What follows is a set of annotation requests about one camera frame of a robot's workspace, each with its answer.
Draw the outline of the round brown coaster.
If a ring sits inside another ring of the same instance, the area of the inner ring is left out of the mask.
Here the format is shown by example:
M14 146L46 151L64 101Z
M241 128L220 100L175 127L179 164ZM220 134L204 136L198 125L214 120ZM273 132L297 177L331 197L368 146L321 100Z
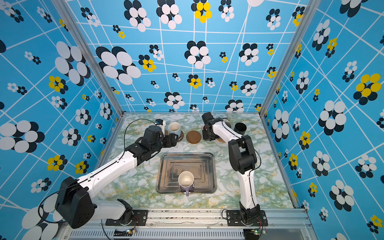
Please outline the round brown coaster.
M186 140L190 144L197 144L201 141L201 139L202 139L202 135L198 131L189 131L186 135Z
M179 138L178 138L178 142L182 141L183 138L184 138L184 132L181 131L181 134L180 134L180 136L179 136Z

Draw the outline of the white mug blue handle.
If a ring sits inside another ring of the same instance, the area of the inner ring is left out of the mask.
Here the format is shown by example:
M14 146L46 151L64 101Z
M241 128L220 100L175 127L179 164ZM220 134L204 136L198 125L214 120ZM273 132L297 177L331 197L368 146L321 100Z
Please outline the white mug blue handle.
M168 125L168 131L170 134L175 134L178 137L181 136L181 124L178 122L172 122Z

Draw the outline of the black mug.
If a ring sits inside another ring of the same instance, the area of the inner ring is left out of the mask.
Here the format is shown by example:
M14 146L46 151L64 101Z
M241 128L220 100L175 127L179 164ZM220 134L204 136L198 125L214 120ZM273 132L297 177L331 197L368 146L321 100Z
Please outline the black mug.
M247 126L244 123L236 123L234 126L234 131L239 135L244 136L246 130L247 130Z

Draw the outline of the white mug purple handle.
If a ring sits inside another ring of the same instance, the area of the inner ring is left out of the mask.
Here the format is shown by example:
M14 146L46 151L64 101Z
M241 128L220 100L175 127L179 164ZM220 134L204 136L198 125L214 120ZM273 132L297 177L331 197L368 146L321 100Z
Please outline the white mug purple handle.
M188 197L190 193L194 190L195 177L189 171L184 171L178 176L178 183L181 192L184 192Z

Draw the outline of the grey metallic mug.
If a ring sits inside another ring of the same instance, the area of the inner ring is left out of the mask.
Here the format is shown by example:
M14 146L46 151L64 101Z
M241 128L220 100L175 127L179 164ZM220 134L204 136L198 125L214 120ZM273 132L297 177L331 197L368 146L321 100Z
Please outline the grey metallic mug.
M225 122L225 124L231 129L232 125L229 122Z

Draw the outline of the round brown coaster front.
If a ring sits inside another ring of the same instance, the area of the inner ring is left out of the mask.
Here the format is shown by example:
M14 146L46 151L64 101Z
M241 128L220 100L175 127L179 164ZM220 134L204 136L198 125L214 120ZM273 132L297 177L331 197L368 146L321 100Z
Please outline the round brown coaster front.
M183 138L184 138L184 132L181 131L181 134L180 134L180 136L179 136L179 138L178 138L178 142L182 141Z

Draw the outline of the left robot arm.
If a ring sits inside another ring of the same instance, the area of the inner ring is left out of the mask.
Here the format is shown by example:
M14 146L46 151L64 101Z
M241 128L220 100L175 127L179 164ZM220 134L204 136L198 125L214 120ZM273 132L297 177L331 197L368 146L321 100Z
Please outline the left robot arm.
M121 225L133 221L133 208L124 200L96 201L95 196L115 179L152 159L163 148L176 146L179 136L164 135L158 126L146 128L144 136L125 147L112 161L78 179L69 177L60 187L56 211L73 229L90 221L115 220Z

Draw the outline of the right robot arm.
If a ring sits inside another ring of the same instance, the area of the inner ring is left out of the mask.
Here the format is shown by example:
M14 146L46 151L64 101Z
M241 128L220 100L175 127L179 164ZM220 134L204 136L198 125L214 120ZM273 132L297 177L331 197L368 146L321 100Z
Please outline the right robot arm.
M257 201L254 182L254 173L259 168L257 163L261 163L261 157L255 150L251 137L245 135L247 126L236 123L231 129L222 118L214 118L210 112L204 113L202 119L203 139L222 139L228 145L229 161L240 183L240 216L243 223L251 225L254 221L259 221L262 226L267 226L267 217Z

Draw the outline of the metal serving tray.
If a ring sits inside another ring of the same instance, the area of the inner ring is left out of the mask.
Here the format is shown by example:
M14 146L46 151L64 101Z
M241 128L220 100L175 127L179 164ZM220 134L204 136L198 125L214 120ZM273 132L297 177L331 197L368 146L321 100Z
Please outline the metal serving tray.
M167 153L161 157L156 190L160 194L181 194L180 174L193 175L193 193L212 194L217 189L212 153Z

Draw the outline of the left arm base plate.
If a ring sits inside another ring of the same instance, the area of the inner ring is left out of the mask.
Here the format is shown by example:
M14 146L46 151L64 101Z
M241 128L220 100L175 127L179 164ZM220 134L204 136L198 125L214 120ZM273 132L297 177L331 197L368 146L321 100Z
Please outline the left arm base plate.
M148 210L132 210L128 216L121 217L118 220L107 219L106 226L145 226L148 220Z

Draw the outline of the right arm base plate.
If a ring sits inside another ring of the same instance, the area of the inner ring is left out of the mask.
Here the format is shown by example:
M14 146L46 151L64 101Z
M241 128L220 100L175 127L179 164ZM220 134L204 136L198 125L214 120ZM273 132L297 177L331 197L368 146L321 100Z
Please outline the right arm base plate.
M267 227L269 225L265 211L260 210L251 216L242 213L240 210L226 210L223 215L227 219L229 227Z

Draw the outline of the aluminium front frame rail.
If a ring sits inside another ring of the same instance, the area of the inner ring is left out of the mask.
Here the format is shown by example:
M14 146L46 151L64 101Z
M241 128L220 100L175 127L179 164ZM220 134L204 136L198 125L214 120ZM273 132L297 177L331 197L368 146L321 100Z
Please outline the aluminium front frame rail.
M244 225L233 209L149 209L133 226L89 222L73 230L63 224L58 240L316 240L303 209L267 209L264 226Z

